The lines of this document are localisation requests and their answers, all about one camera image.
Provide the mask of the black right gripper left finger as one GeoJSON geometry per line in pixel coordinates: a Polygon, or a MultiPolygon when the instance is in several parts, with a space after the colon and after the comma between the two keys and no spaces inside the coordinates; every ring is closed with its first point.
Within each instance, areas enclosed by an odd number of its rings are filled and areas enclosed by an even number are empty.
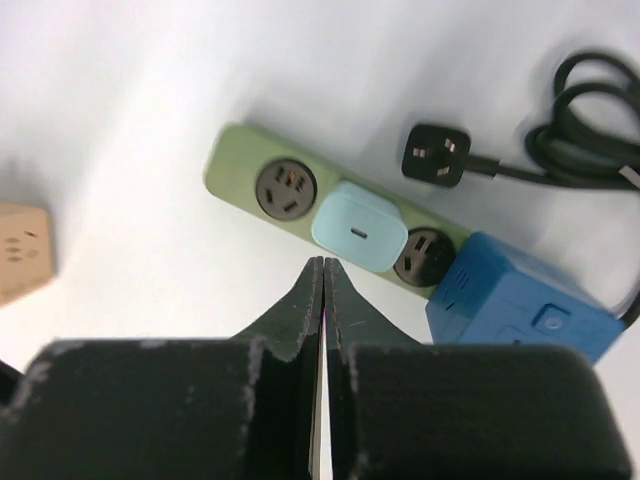
{"type": "Polygon", "coordinates": [[[309,479],[323,261],[227,339],[69,339],[1,415],[5,479],[309,479]]]}

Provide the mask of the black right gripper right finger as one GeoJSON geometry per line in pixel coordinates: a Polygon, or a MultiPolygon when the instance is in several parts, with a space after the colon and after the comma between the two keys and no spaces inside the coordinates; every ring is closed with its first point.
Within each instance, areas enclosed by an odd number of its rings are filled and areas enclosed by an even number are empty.
{"type": "Polygon", "coordinates": [[[629,479],[604,389],[551,345],[424,345],[324,264],[337,479],[629,479]]]}

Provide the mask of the blue cube socket adapter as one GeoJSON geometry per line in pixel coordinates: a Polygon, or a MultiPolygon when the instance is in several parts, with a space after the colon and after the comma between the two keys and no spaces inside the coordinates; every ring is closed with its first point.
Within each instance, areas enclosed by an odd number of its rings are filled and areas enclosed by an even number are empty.
{"type": "Polygon", "coordinates": [[[559,268],[482,232],[464,243],[425,313],[435,344],[553,344],[592,363],[626,330],[559,268]]]}

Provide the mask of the light blue plug charger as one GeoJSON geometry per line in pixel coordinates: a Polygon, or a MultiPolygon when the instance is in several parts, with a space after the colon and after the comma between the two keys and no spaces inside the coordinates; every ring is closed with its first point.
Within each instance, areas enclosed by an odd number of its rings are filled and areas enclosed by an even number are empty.
{"type": "Polygon", "coordinates": [[[348,181],[321,203],[311,234],[319,246],[375,273],[390,270],[408,240],[392,201],[348,181]]]}

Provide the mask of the beige cube socket adapter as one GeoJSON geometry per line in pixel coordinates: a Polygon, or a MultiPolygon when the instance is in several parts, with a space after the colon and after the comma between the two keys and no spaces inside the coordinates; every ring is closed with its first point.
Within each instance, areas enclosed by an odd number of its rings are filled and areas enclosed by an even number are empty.
{"type": "Polygon", "coordinates": [[[49,213],[2,202],[0,221],[1,306],[42,288],[54,277],[49,213]]]}

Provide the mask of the green power strip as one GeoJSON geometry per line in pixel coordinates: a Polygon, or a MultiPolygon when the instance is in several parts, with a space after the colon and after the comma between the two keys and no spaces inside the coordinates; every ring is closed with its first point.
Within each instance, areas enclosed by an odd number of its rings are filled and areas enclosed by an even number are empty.
{"type": "Polygon", "coordinates": [[[342,181],[392,201],[408,228],[407,243],[390,270],[365,270],[429,298],[469,237],[468,229],[247,125],[230,124],[222,130],[204,175],[213,196],[324,250],[312,238],[312,222],[321,203],[342,181]]]}

